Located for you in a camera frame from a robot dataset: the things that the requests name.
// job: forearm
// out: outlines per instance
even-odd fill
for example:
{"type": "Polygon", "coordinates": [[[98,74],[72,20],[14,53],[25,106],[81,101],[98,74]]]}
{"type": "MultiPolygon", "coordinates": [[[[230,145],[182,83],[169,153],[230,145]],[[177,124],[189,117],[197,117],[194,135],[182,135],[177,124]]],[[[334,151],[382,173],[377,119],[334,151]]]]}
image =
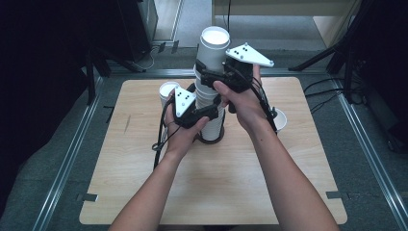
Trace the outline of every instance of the forearm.
{"type": "Polygon", "coordinates": [[[248,131],[279,223],[287,230],[336,230],[338,226],[314,186],[264,119],[248,131]]]}
{"type": "Polygon", "coordinates": [[[122,209],[110,230],[156,230],[181,158],[166,153],[138,192],[122,209]]]}

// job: hand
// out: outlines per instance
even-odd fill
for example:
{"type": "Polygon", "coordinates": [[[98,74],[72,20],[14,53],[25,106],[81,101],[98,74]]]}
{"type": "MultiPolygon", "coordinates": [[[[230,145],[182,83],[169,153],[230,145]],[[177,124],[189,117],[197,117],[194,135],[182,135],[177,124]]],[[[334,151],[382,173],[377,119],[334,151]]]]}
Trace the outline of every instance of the hand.
{"type": "MultiPolygon", "coordinates": [[[[252,70],[254,78],[257,79],[260,84],[262,84],[260,67],[255,64],[253,65],[252,70]]],[[[250,129],[251,123],[255,119],[265,119],[265,113],[261,108],[259,99],[251,89],[242,93],[236,93],[233,90],[230,90],[228,86],[224,85],[220,81],[214,82],[214,88],[221,95],[223,107],[226,107],[229,102],[232,102],[235,105],[237,110],[237,119],[240,125],[246,131],[250,129]]]]}
{"type": "Polygon", "coordinates": [[[193,127],[185,129],[174,122],[173,104],[168,105],[166,110],[165,124],[167,126],[168,145],[167,152],[176,153],[183,158],[189,150],[195,135],[205,127],[210,119],[207,116],[200,118],[193,127]]]}

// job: person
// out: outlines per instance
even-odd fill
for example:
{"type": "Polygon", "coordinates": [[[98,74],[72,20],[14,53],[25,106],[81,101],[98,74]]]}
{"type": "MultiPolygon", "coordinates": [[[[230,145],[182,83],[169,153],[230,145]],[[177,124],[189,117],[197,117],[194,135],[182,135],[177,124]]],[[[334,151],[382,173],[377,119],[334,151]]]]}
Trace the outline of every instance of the person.
{"type": "MultiPolygon", "coordinates": [[[[261,82],[260,67],[256,64],[253,75],[261,82]]],[[[252,90],[235,93],[220,81],[215,81],[214,87],[221,95],[223,107],[229,102],[235,105],[237,119],[253,142],[280,227],[283,230],[339,230],[319,193],[273,132],[252,90]]],[[[169,134],[178,128],[172,122],[171,110],[167,108],[165,121],[169,134]]],[[[118,214],[110,230],[158,228],[176,170],[194,136],[208,120],[202,117],[192,128],[180,128],[169,139],[163,159],[118,214]]]]}

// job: white bracket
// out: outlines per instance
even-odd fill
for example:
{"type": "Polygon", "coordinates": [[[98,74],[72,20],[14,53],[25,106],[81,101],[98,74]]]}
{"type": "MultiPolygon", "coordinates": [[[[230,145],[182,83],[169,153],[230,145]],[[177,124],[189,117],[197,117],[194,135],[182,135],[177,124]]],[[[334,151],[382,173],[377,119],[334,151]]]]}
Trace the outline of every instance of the white bracket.
{"type": "Polygon", "coordinates": [[[259,64],[268,67],[273,67],[275,65],[272,60],[269,60],[267,57],[252,48],[247,42],[244,45],[227,49],[225,54],[238,61],[248,64],[259,64]]]}
{"type": "Polygon", "coordinates": [[[184,90],[181,87],[175,88],[175,101],[176,101],[176,116],[181,117],[186,109],[194,102],[195,93],[191,93],[188,90],[184,90]]]}

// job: left hand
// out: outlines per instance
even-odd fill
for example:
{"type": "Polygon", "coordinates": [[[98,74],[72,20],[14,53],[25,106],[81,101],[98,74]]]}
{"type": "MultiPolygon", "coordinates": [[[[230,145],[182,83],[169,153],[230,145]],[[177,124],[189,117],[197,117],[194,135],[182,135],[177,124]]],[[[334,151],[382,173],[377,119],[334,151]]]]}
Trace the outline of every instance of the left hand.
{"type": "Polygon", "coordinates": [[[173,104],[168,105],[166,110],[165,124],[167,126],[167,137],[170,137],[175,132],[168,140],[166,153],[172,152],[175,153],[174,155],[183,158],[187,154],[187,151],[189,151],[195,135],[205,127],[210,119],[204,116],[200,118],[193,127],[185,129],[174,122],[173,106],[173,104]]]}

